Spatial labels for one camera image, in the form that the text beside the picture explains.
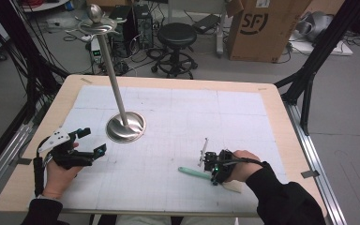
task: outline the metal pole base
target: metal pole base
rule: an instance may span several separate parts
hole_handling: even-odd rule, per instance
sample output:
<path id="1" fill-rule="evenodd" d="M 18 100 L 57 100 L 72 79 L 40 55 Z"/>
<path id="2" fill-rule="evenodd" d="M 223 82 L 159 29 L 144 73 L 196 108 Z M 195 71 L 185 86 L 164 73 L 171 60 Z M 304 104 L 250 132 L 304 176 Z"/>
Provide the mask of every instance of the metal pole base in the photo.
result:
<path id="1" fill-rule="evenodd" d="M 138 140 L 145 132 L 145 119 L 136 112 L 126 112 L 128 126 L 124 126 L 121 114 L 113 116 L 107 123 L 108 137 L 117 143 L 131 143 Z"/>

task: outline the brown cardboard box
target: brown cardboard box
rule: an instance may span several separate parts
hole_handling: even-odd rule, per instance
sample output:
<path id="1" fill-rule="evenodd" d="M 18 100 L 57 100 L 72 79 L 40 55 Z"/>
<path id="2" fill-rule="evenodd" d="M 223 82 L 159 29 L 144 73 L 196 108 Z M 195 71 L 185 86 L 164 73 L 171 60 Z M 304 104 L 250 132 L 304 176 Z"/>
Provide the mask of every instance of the brown cardboard box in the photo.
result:
<path id="1" fill-rule="evenodd" d="M 277 62 L 311 0 L 232 0 L 231 60 Z"/>
<path id="2" fill-rule="evenodd" d="M 87 6 L 90 4 L 96 4 L 101 8 L 112 8 L 116 5 L 131 6 L 133 0 L 86 0 Z"/>
<path id="3" fill-rule="evenodd" d="M 336 15 L 344 0 L 312 0 L 305 12 L 322 11 L 326 14 Z"/>

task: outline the metal stand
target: metal stand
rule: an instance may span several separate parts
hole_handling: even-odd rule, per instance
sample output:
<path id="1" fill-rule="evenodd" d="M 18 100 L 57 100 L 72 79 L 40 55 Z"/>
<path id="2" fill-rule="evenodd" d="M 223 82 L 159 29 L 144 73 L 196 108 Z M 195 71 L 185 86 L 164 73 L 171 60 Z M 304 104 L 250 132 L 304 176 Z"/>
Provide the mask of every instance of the metal stand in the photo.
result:
<path id="1" fill-rule="evenodd" d="M 309 135 L 308 113 L 315 75 L 359 14 L 360 0 L 346 0 L 306 63 L 293 75 L 274 83 L 277 88 L 292 83 L 288 91 L 282 94 L 282 100 L 291 105 L 296 105 L 297 99 L 304 92 L 300 126 L 306 135 Z"/>
<path id="2" fill-rule="evenodd" d="M 113 116 L 107 123 L 106 133 L 109 138 L 118 143 L 131 143 L 139 139 L 145 131 L 145 119 L 136 112 L 125 112 L 124 103 L 119 92 L 118 82 L 113 70 L 113 62 L 111 61 L 110 52 L 107 47 L 105 35 L 115 32 L 118 23 L 111 19 L 103 18 L 103 12 L 97 5 L 90 5 L 87 9 L 87 15 L 90 21 L 82 21 L 78 24 L 78 29 L 88 35 L 97 36 L 98 44 L 101 48 L 101 54 L 110 77 L 110 82 L 115 95 L 116 104 L 119 114 Z"/>

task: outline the floor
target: floor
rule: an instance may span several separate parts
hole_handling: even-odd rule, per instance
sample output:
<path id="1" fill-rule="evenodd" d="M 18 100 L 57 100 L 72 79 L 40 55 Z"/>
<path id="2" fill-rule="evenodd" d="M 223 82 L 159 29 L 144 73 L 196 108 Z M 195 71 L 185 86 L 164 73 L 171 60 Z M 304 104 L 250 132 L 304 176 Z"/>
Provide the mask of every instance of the floor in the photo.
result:
<path id="1" fill-rule="evenodd" d="M 177 20 L 190 23 L 183 13 L 175 14 Z M 192 15 L 198 20 L 200 15 Z M 58 30 L 45 33 L 47 45 L 57 60 L 72 73 L 88 70 L 90 58 L 84 43 L 79 40 L 64 41 L 67 34 Z M 215 54 L 216 38 L 199 36 L 193 45 L 194 52 L 186 50 L 199 67 L 193 71 L 196 80 L 275 83 L 297 71 L 307 56 L 293 52 L 284 64 L 230 61 L 225 52 L 221 58 Z M 350 46 L 352 56 L 330 56 L 319 70 L 313 87 L 309 131 L 329 178 L 341 210 L 348 224 L 360 224 L 360 47 Z M 286 61 L 283 55 L 279 61 Z M 143 52 L 134 57 L 143 59 Z M 131 68 L 141 63 L 127 60 Z M 148 64 L 132 69 L 126 76 L 164 78 L 151 72 Z M 0 136 L 24 104 L 24 91 L 11 61 L 0 61 Z M 10 176 L 7 169 L 0 181 L 0 191 Z M 24 214 L 0 213 L 0 224 L 20 224 Z M 87 215 L 62 215 L 71 224 L 88 224 Z"/>

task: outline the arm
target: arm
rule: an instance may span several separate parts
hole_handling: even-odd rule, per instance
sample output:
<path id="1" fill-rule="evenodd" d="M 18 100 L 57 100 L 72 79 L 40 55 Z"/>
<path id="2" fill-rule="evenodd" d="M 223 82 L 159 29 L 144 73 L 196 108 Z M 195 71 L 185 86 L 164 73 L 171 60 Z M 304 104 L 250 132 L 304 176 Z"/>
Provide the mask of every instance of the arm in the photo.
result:
<path id="1" fill-rule="evenodd" d="M 248 151 L 236 151 L 239 158 L 260 160 Z M 282 185 L 269 167 L 254 163 L 238 163 L 229 180 L 246 182 L 259 200 L 257 212 L 266 225 L 324 225 L 323 212 L 314 198 L 299 184 Z"/>
<path id="2" fill-rule="evenodd" d="M 43 199 L 31 201 L 22 225 L 55 225 L 63 208 L 58 200 L 81 169 L 82 167 L 72 167 L 66 170 L 51 160 L 47 167 L 48 177 L 42 193 Z"/>

